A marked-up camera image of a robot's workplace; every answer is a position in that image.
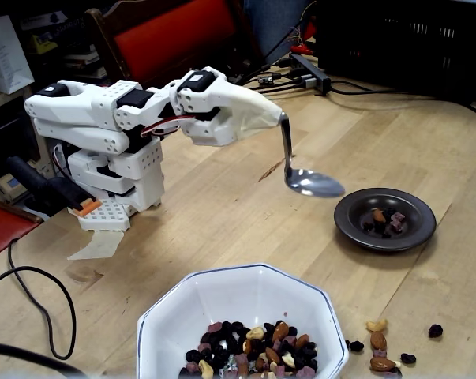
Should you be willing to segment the white moving gripper jaw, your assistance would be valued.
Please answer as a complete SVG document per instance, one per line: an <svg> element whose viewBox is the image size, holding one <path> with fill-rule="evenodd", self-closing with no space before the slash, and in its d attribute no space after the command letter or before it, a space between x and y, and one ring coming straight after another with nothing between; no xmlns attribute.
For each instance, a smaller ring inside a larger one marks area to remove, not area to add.
<svg viewBox="0 0 476 379"><path fill-rule="evenodd" d="M183 134L195 145L227 146L238 140L232 111L215 107L208 113L193 113L193 118L181 121Z"/></svg>

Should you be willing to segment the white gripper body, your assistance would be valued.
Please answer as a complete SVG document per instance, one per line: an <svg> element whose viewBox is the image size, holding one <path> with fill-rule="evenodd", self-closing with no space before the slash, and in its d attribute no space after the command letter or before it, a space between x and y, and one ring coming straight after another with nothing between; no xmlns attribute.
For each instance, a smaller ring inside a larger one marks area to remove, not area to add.
<svg viewBox="0 0 476 379"><path fill-rule="evenodd" d="M181 79L168 83L168 93L173 115L194 118L229 118L219 99L219 90L229 84L225 74L204 67L190 70Z"/></svg>

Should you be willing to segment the white fixed gripper jaw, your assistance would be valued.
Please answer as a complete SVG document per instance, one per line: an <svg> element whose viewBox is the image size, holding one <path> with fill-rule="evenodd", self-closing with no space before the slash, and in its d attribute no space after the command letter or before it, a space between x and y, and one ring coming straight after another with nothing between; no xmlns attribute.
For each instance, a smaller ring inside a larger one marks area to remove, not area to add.
<svg viewBox="0 0 476 379"><path fill-rule="evenodd" d="M281 108L254 90L233 84L222 74L221 107L232 111L237 130L263 130L278 126Z"/></svg>

